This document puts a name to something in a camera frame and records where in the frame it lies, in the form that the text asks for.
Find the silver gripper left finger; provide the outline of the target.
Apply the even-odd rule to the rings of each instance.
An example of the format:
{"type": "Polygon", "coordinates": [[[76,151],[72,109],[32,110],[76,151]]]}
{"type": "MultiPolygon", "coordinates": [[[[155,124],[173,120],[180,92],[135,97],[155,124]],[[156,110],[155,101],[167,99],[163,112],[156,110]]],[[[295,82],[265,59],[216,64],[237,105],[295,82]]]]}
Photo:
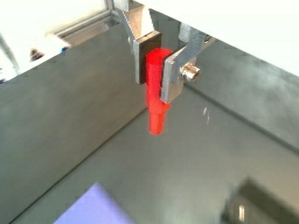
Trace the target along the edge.
{"type": "Polygon", "coordinates": [[[155,30],[149,9],[135,0],[113,0],[135,56],[135,82],[145,83],[145,55],[161,46],[163,34],[155,30]]]}

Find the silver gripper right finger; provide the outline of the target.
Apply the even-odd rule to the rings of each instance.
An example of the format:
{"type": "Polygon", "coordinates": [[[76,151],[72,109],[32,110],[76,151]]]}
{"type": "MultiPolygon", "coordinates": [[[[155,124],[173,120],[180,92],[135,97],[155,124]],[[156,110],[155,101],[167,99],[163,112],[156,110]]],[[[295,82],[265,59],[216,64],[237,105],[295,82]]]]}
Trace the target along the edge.
{"type": "Polygon", "coordinates": [[[160,99],[169,103],[183,91],[183,83],[195,81],[199,69],[195,67],[196,57],[204,47],[205,33],[187,24],[180,24],[179,40],[185,43],[171,53],[163,62],[163,86],[160,99]]]}

